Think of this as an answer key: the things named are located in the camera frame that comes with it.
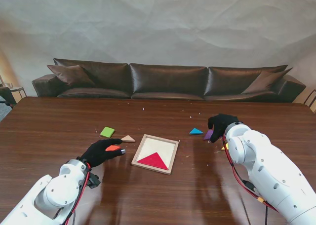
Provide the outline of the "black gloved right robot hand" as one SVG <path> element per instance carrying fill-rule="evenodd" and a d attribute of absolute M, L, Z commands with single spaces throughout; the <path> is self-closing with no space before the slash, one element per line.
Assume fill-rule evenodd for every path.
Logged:
<path fill-rule="evenodd" d="M 225 133 L 227 127 L 231 124 L 242 124 L 236 116 L 229 114 L 218 114 L 208 119 L 208 129 L 213 130 L 210 137 L 212 143 L 216 142 Z"/>

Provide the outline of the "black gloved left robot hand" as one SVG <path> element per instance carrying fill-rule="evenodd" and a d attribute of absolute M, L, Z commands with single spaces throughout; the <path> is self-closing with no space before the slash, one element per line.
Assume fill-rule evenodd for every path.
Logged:
<path fill-rule="evenodd" d="M 78 160 L 88 163 L 91 168 L 97 167 L 106 160 L 124 155 L 125 150 L 119 147 L 122 142 L 121 139 L 99 140 L 78 157 Z"/>

